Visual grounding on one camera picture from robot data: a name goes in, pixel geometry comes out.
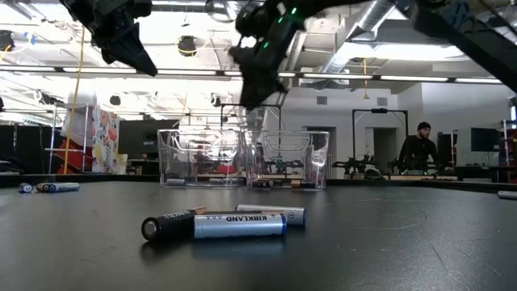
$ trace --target black table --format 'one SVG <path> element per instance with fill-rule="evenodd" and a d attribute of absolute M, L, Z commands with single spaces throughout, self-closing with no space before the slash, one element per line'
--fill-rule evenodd
<path fill-rule="evenodd" d="M 285 239 L 145 244 L 145 217 L 200 205 L 308 208 Z M 83 183 L 0 190 L 1 290 L 516 290 L 517 201 L 431 188 L 324 192 Z"/>

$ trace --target clear plastic bin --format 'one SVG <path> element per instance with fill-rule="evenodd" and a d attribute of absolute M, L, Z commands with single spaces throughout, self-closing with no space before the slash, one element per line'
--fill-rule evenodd
<path fill-rule="evenodd" d="M 169 187 L 232 188 L 244 182 L 234 130 L 158 130 L 160 184 Z"/>
<path fill-rule="evenodd" d="M 248 131 L 246 181 L 250 188 L 325 188 L 328 132 Z"/>

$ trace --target computer monitor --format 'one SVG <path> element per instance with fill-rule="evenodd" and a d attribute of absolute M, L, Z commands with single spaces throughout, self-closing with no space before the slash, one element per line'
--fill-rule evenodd
<path fill-rule="evenodd" d="M 470 151 L 498 152 L 501 134 L 497 129 L 470 129 Z"/>
<path fill-rule="evenodd" d="M 121 120 L 119 154 L 157 154 L 159 129 L 177 129 L 177 120 Z"/>

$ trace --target person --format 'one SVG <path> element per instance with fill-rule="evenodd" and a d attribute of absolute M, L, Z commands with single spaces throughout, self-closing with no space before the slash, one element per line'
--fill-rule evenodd
<path fill-rule="evenodd" d="M 427 159 L 429 155 L 435 161 L 436 166 L 443 170 L 442 165 L 439 164 L 436 145 L 429 139 L 430 135 L 431 125 L 424 121 L 418 125 L 416 136 L 408 136 L 406 138 L 399 154 L 399 164 L 405 168 L 404 171 L 418 170 L 427 172 Z"/>

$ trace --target ceiling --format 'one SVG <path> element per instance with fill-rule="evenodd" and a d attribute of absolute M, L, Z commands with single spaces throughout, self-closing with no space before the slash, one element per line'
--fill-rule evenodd
<path fill-rule="evenodd" d="M 153 1 L 156 11 L 151 16 L 138 19 L 141 25 L 141 41 L 159 69 L 189 70 L 238 70 L 227 50 L 235 45 L 240 35 L 231 21 L 240 7 L 246 2 L 225 2 L 229 13 L 203 13 L 205 1 Z M 338 49 L 336 32 L 344 28 L 346 19 L 357 15 L 364 6 L 341 6 L 329 9 L 326 15 L 306 21 L 307 32 L 300 32 L 299 42 L 293 43 L 288 58 L 281 70 L 319 72 Z M 5 54 L 0 65 L 38 65 L 58 67 L 78 67 L 81 52 L 82 27 L 74 22 L 68 11 L 57 0 L 33 0 L 16 2 L 0 1 L 0 30 L 13 32 L 15 49 Z M 402 60 L 389 53 L 384 58 L 372 57 L 384 40 L 397 38 L 396 44 L 412 42 L 406 46 L 408 52 L 422 51 L 422 42 L 427 40 L 410 29 L 410 23 L 398 11 L 393 11 L 379 28 L 378 38 L 383 42 L 368 43 L 372 55 L 364 54 L 361 60 L 351 60 L 345 69 L 357 74 L 392 74 L 409 76 L 469 76 L 486 77 L 488 74 L 466 57 L 454 61 L 416 61 Z M 197 54 L 194 57 L 182 56 L 177 47 L 181 36 L 194 36 Z M 106 64 L 99 49 L 90 44 L 90 34 L 86 31 L 84 46 L 85 67 L 126 68 L 115 62 Z M 253 40 L 243 44 L 253 45 Z M 109 107 L 109 97 L 123 96 L 120 107 L 112 108 L 118 112 L 211 112 L 218 114 L 219 108 L 210 104 L 213 94 L 223 102 L 236 103 L 241 87 L 240 78 L 210 80 L 209 78 L 125 78 L 123 75 L 106 78 L 89 74 L 81 81 L 81 87 L 95 88 L 97 98 Z M 43 91 L 58 99 L 66 100 L 75 86 L 75 74 L 13 74 L 0 72 L 0 96 L 5 108 L 44 109 L 51 111 L 50 105 L 41 104 L 35 91 Z M 295 80 L 291 86 L 300 86 Z M 394 94 L 410 85 L 408 82 L 369 82 L 369 87 L 391 89 Z M 350 81 L 347 87 L 357 89 L 364 81 Z M 33 114 L 51 122 L 49 113 Z"/>

